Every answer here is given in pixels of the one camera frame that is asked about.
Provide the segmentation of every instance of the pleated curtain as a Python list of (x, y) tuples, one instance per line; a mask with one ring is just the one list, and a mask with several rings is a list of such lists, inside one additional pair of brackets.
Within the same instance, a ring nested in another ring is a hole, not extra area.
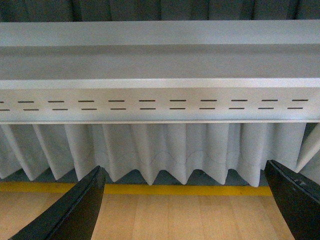
[(95, 166), (113, 181), (139, 170), (152, 184), (167, 170), (186, 184), (201, 169), (220, 184), (235, 169), (252, 186), (270, 159), (296, 168), (305, 123), (8, 125), (0, 130), (0, 177), (23, 169), (34, 180), (50, 168), (58, 180)]

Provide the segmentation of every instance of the yellow line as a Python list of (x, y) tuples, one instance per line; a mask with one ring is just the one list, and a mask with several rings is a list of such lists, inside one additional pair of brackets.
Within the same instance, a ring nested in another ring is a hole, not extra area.
[(268, 186), (187, 186), (108, 184), (105, 194), (272, 196)]
[[(0, 182), (0, 192), (66, 193), (74, 183)], [(104, 194), (272, 196), (268, 186), (189, 186), (106, 184)]]

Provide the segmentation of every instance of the curtain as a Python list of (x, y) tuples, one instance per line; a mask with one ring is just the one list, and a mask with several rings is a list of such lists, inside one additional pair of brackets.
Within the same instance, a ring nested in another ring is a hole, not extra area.
[[(0, 1), (0, 22), (293, 19), (320, 19), (320, 1)], [(296, 166), (302, 168), (303, 174), (320, 183), (320, 153), (313, 157), (320, 144), (313, 146), (310, 138), (311, 147), (309, 143), (302, 146), (299, 155), (305, 126), (305, 123), (3, 124), (0, 178), (22, 168), (34, 180), (50, 168), (55, 179), (59, 179), (75, 168), (80, 180), (101, 165), (113, 181), (138, 169), (147, 183), (152, 184), (160, 170), (167, 170), (185, 184), (193, 170), (201, 169), (224, 184), (228, 169), (235, 169), (252, 186), (258, 186), (260, 169), (264, 169), (266, 160), (274, 159), (292, 170)]]
[(23, 169), (34, 180), (50, 168), (58, 180), (95, 166), (113, 181), (139, 170), (151, 185), (160, 170), (186, 184), (195, 169), (224, 184), (235, 169), (252, 186), (270, 159), (294, 170), (305, 123), (1, 125), (0, 177)]
[(0, 16), (4, 22), (320, 19), (320, 1), (1, 0)]

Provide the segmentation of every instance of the horizontal slot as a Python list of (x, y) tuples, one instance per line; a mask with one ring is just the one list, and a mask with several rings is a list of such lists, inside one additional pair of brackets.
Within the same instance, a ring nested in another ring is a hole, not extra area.
[(48, 103), (64, 103), (65, 101), (48, 101)]

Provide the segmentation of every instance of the wooden floor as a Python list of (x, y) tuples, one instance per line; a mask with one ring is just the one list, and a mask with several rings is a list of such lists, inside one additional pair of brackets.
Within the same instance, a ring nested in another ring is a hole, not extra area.
[[(0, 239), (61, 193), (0, 192)], [(293, 240), (271, 196), (107, 195), (93, 240)]]

